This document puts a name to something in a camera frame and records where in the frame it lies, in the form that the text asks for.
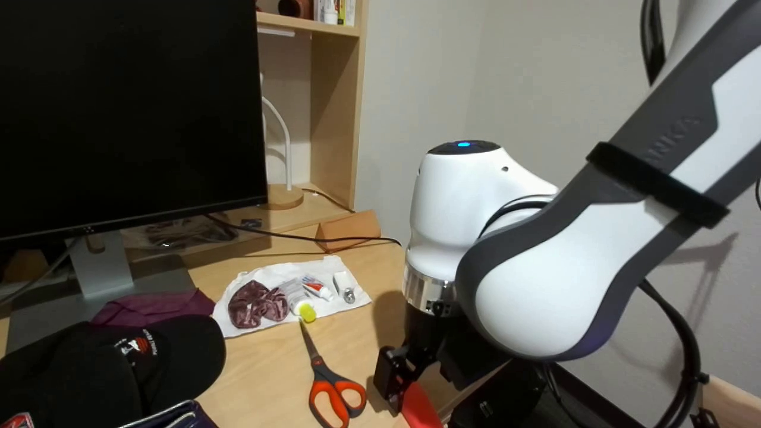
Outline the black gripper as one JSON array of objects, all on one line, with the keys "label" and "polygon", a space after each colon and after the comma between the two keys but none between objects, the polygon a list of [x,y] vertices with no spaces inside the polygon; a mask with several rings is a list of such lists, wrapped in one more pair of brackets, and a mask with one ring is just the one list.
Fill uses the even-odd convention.
[{"label": "black gripper", "polygon": [[381,348],[373,388],[392,413],[402,410],[406,388],[437,365],[457,390],[475,394],[505,390],[508,356],[490,346],[464,316],[439,319],[406,309],[402,348]]}]

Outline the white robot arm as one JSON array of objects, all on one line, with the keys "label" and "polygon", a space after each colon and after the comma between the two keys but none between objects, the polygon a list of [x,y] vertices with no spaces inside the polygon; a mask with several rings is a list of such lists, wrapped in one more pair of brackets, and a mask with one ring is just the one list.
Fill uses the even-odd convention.
[{"label": "white robot arm", "polygon": [[687,0],[674,41],[643,0],[652,90],[561,187],[490,140],[431,148],[412,199],[408,334],[379,354],[398,406],[443,365],[468,386],[508,360],[606,346],[646,275],[718,227],[761,159],[761,0]]}]

